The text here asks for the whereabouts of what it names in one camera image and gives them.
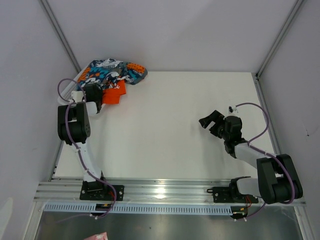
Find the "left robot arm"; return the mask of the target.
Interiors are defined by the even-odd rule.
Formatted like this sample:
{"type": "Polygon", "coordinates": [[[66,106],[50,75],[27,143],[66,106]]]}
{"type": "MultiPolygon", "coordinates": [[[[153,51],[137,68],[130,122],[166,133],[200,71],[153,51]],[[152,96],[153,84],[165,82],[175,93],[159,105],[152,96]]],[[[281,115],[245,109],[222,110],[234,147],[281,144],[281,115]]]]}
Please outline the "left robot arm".
{"type": "Polygon", "coordinates": [[[90,115],[98,114],[102,108],[103,91],[96,84],[80,86],[66,96],[58,89],[59,98],[66,102],[57,110],[57,134],[60,140],[74,151],[81,167],[83,181],[103,181],[103,172],[94,159],[89,137],[91,136],[90,115]]]}

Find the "patterned blue orange shorts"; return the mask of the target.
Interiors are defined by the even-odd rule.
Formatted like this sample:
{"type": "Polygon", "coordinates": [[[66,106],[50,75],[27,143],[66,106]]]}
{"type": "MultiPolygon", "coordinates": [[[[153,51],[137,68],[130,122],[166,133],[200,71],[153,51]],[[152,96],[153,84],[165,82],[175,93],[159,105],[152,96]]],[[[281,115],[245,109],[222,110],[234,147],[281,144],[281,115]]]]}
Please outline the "patterned blue orange shorts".
{"type": "Polygon", "coordinates": [[[98,84],[103,90],[119,89],[119,82],[136,85],[148,75],[148,70],[137,63],[114,58],[95,59],[83,70],[77,82],[84,87],[98,84]]]}

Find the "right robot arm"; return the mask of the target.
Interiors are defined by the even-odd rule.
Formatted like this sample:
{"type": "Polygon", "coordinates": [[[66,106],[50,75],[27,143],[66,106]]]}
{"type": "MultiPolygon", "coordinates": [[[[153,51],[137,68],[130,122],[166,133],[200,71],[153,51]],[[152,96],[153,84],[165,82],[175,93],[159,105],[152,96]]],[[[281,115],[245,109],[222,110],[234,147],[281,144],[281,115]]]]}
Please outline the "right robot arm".
{"type": "Polygon", "coordinates": [[[288,154],[274,155],[252,145],[242,136],[240,117],[224,116],[215,110],[201,118],[202,128],[223,140],[227,154],[254,167],[257,177],[242,176],[229,183],[228,196],[239,202],[246,196],[260,197],[266,204],[290,204],[303,197],[303,187],[292,158],[288,154]]]}

